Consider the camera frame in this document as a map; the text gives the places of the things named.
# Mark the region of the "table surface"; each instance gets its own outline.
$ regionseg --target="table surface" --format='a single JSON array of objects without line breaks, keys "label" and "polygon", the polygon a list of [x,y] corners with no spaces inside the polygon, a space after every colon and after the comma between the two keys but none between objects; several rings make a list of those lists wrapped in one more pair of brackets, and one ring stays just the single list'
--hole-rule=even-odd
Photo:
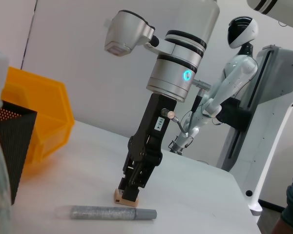
[{"label": "table surface", "polygon": [[60,220],[62,205],[122,206],[113,202],[123,176],[128,138],[76,121],[69,143],[23,170],[12,208],[13,234],[260,234],[234,177],[163,151],[138,208],[151,221]]}]

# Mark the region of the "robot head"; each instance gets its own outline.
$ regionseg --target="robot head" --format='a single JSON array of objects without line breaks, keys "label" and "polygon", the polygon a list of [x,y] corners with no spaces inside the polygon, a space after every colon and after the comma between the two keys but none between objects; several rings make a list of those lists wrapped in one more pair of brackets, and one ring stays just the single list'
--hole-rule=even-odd
[{"label": "robot head", "polygon": [[231,49],[254,40],[258,35],[258,24],[251,17],[241,16],[233,19],[229,24],[228,43]]}]

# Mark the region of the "label sticker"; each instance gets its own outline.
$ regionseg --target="label sticker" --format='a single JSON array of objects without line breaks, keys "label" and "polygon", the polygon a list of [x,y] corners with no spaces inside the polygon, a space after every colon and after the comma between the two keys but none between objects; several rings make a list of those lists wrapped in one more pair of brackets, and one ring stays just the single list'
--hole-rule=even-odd
[{"label": "label sticker", "polygon": [[162,126],[163,126],[163,124],[164,124],[164,121],[165,121],[165,119],[164,118],[162,118],[162,117],[158,117],[158,119],[157,119],[157,122],[156,122],[156,125],[155,125],[155,130],[157,130],[157,131],[161,131],[161,129],[162,129]]}]

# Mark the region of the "humanoid robot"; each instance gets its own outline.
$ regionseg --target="humanoid robot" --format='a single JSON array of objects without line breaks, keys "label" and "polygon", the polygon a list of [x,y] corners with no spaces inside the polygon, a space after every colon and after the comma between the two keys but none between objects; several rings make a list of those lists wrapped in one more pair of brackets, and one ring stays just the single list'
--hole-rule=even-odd
[{"label": "humanoid robot", "polygon": [[171,152],[182,155],[182,151],[199,133],[200,127],[221,113],[221,104],[230,97],[237,99],[237,94],[243,94],[240,90],[253,79],[258,70],[257,62],[252,57],[253,45],[250,43],[257,35],[257,22],[250,17],[237,17],[230,22],[228,44],[232,49],[241,49],[226,64],[221,78],[212,86],[208,95],[202,97],[196,112],[185,121],[184,129],[188,130],[188,134],[183,131],[180,133],[176,141],[173,141]]}]

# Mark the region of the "white wall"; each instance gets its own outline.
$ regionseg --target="white wall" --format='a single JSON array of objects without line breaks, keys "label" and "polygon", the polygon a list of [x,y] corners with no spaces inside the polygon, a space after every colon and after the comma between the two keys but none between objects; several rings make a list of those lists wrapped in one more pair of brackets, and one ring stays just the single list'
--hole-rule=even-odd
[{"label": "white wall", "polygon": [[[143,47],[122,58],[106,53],[104,41],[107,29],[103,26],[104,21],[115,16],[118,10],[128,9],[147,19],[156,27],[156,35],[163,38],[171,29],[181,2],[39,0],[24,69],[63,81],[76,120],[129,137],[137,130],[151,95],[145,86],[156,55]],[[292,28],[282,28],[277,21],[251,10],[246,0],[219,0],[218,3],[221,13],[196,79],[214,83],[226,62],[237,53],[227,43],[228,24],[237,16],[250,16],[259,23],[260,34],[253,41],[255,55],[269,44],[293,49]],[[196,88],[192,87],[186,102],[177,104],[175,112],[179,118],[191,108],[196,92]],[[277,149],[278,160],[273,161],[273,165],[278,166],[273,166],[273,171],[283,168],[280,164],[282,152],[293,143],[292,120],[289,120],[280,140],[282,146]],[[228,129],[226,125],[205,126],[186,150],[185,156],[215,166]],[[164,149],[178,133],[177,126],[171,123],[163,140]],[[293,171],[293,161],[288,162],[286,169]],[[290,183],[291,176],[285,173],[282,187],[271,176],[267,183],[276,190],[285,191],[285,184]]]},{"label": "white wall", "polygon": [[36,0],[0,0],[0,51],[21,68]]}]

